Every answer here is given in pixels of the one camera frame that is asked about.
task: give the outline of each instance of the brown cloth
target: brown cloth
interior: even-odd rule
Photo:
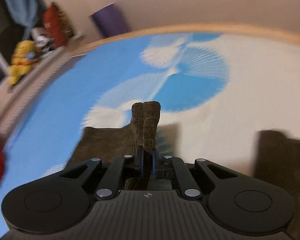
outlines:
[[[146,190],[151,173],[151,152],[155,147],[160,109],[160,104],[156,101],[135,103],[131,108],[130,124],[122,128],[86,127],[66,168],[95,157],[109,163],[116,157],[125,154],[135,155],[138,146],[142,145],[145,150],[144,177],[128,180],[126,188]]]
[[[300,140],[278,131],[259,132],[254,177],[285,189],[295,203],[288,233],[300,240]]]

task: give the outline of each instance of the plush toy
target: plush toy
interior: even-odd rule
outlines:
[[[30,72],[31,64],[38,60],[34,41],[19,42],[12,56],[12,65],[8,69],[8,83],[10,85],[17,84],[22,76]]]

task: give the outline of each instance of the yellow stuffed toy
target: yellow stuffed toy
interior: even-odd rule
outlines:
[[[37,62],[37,51],[34,41],[21,41],[17,44],[8,69],[8,83],[15,85],[21,77],[31,70],[31,64]]]

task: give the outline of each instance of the hanging blue fabric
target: hanging blue fabric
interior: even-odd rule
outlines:
[[[37,22],[37,0],[5,0],[12,19],[25,27],[23,40],[27,40],[30,31]]]

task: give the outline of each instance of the silver screw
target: silver screw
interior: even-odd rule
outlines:
[[[112,194],[112,191],[108,188],[101,188],[101,189],[97,190],[96,193],[99,197],[108,197]]]
[[[197,197],[200,195],[200,191],[194,188],[187,189],[185,195],[188,197]]]

